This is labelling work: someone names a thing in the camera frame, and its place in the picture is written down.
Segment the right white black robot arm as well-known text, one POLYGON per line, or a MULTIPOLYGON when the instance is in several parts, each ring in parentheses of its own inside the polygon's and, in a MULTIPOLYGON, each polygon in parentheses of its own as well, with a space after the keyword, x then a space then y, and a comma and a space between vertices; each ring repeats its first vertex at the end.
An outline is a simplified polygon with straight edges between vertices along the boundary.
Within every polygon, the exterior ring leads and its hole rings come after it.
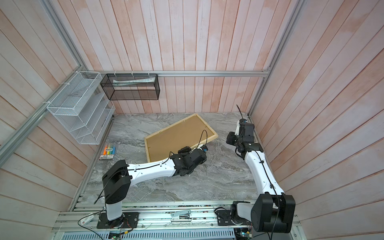
POLYGON ((240 119, 235 132, 229 132, 226 143, 248 165, 255 180, 258 198, 254 204, 234 201, 231 218, 234 223, 250 222, 256 232, 285 233, 291 231, 296 202, 285 194, 268 166, 264 150, 254 136, 255 126, 240 119))

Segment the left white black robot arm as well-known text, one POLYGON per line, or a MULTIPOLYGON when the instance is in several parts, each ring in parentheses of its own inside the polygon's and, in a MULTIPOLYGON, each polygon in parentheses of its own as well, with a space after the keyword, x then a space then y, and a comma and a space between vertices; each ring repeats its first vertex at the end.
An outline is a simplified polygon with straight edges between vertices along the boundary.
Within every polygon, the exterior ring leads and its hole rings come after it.
POLYGON ((193 150, 185 147, 177 154, 170 152, 166 159, 157 162, 142 165, 129 165, 125 160, 116 162, 102 178, 107 220, 122 217, 122 201, 130 186, 161 177, 189 175, 207 160, 207 151, 206 145, 199 145, 193 150))

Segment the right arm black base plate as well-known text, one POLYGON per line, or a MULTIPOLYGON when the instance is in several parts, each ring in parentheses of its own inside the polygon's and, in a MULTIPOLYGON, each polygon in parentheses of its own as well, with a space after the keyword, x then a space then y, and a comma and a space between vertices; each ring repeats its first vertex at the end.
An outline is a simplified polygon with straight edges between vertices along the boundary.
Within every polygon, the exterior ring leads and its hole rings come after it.
POLYGON ((219 207, 214 209, 214 213, 217 216, 217 223, 219 226, 234 226, 235 223, 231 217, 231 211, 225 208, 219 207))

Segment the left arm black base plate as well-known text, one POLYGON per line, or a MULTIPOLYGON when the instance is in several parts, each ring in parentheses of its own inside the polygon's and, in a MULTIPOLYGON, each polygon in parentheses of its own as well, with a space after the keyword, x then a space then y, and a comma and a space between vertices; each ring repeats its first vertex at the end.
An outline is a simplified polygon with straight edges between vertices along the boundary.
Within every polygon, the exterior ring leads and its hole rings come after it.
POLYGON ((109 221, 106 213, 101 213, 97 224, 97 229, 134 229, 138 225, 138 212, 123 212, 122 216, 109 221))

